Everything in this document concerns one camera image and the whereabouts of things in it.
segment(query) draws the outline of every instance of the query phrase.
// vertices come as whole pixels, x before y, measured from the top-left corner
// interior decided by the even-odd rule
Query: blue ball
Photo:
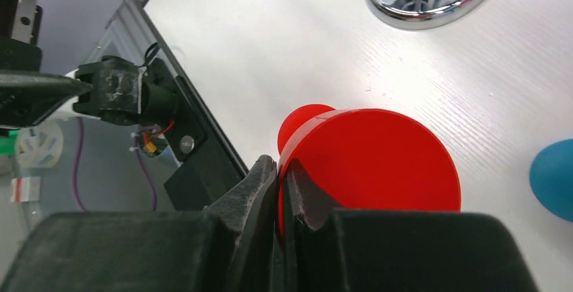
[[[533,160],[529,181],[551,213],[573,221],[573,139],[554,143]]]

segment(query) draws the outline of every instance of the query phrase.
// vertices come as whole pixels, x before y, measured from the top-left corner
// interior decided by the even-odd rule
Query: red object
[[[312,180],[346,208],[461,208],[457,172],[443,144],[419,122],[395,112],[303,106],[283,122],[278,149],[279,183],[296,158]],[[278,223],[282,242],[282,185]]]
[[[159,132],[157,132],[157,133],[153,133],[153,136],[154,136],[154,137],[158,137],[158,136],[160,136],[160,135],[164,135],[167,131],[169,131],[169,130],[173,127],[173,125],[175,125],[175,121],[171,120],[171,121],[169,122],[169,125],[167,125],[166,128],[164,128],[163,130],[161,130],[161,131],[159,131]]]
[[[20,202],[22,199],[22,179],[16,179],[16,192],[14,193],[14,201]]]

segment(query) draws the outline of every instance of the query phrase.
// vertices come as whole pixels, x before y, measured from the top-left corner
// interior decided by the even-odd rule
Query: purple cable
[[[82,149],[84,147],[84,121],[82,118],[78,118],[78,148],[76,149],[76,155],[74,156],[74,170],[72,173],[72,194],[74,195],[74,201],[80,210],[86,212],[87,209],[80,199],[80,193],[78,192],[78,167],[80,166],[80,157],[82,156]]]
[[[82,200],[80,199],[80,193],[78,192],[78,168],[80,166],[80,158],[82,156],[82,149],[84,147],[84,121],[82,120],[82,118],[78,118],[78,130],[79,130],[78,148],[76,149],[76,155],[74,156],[74,169],[73,169],[73,173],[72,173],[72,194],[74,196],[74,201],[76,202],[76,205],[78,206],[78,208],[80,210],[82,210],[83,212],[86,212],[87,209],[84,206],[84,204],[82,203]],[[157,130],[157,126],[146,126],[146,127],[140,128],[137,131],[137,134],[139,134],[143,131],[150,131],[150,130]],[[137,135],[135,137],[133,137],[133,148],[135,149],[135,155],[137,156],[137,161],[139,162],[139,166],[141,167],[141,170],[143,171],[143,174],[145,175],[145,178],[147,179],[147,183],[149,184],[149,188],[151,188],[151,197],[153,199],[153,201],[151,202],[151,211],[155,211],[157,209],[157,191],[155,190],[155,185],[153,185],[153,181],[151,180],[151,177],[149,176],[149,173],[147,172],[147,169],[145,168],[145,165],[143,164],[143,160],[141,159],[141,155],[139,154],[139,150],[137,148]]]
[[[139,166],[141,167],[141,170],[143,171],[145,178],[147,178],[147,183],[149,184],[149,188],[151,189],[151,196],[153,198],[153,201],[151,202],[151,211],[155,211],[157,210],[157,191],[155,190],[155,185],[153,185],[153,181],[151,180],[151,177],[149,176],[149,173],[147,172],[147,169],[143,164],[143,160],[141,159],[141,154],[139,153],[139,148],[137,147],[137,136],[133,137],[133,149],[135,149],[135,155],[137,156],[137,161],[139,162]]]

